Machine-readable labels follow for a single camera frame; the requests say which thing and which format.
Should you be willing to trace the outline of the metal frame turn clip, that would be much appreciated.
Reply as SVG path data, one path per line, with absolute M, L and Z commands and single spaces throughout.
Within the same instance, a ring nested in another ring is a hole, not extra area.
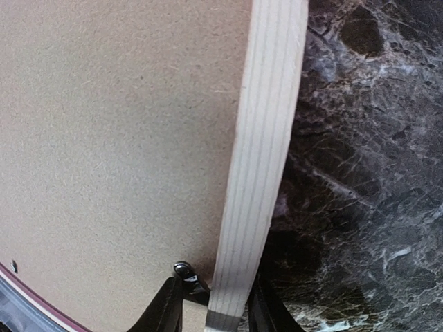
M 194 268 L 186 261 L 178 261 L 174 264 L 174 272 L 181 278 L 186 292 L 190 295 L 210 293 L 207 283 L 195 272 Z

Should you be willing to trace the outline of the pink wooden picture frame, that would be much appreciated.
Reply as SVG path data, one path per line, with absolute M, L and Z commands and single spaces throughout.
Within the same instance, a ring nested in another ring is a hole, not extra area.
M 307 1 L 254 1 L 207 331 L 236 331 L 282 179 L 302 73 Z

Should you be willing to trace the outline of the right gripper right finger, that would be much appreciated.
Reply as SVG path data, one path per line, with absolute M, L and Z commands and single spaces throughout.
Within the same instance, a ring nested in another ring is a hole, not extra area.
M 305 332 L 262 276 L 255 278 L 248 298 L 248 327 L 252 332 Z

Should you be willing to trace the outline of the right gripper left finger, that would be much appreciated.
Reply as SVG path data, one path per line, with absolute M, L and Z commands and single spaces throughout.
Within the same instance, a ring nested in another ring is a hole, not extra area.
M 169 277 L 128 332 L 180 332 L 182 326 L 183 284 Z

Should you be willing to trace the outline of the brown cardboard backing board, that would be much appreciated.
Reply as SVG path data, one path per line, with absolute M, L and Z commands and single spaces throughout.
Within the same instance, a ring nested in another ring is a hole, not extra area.
M 213 273 L 249 1 L 1 2 L 1 262 L 126 331 Z

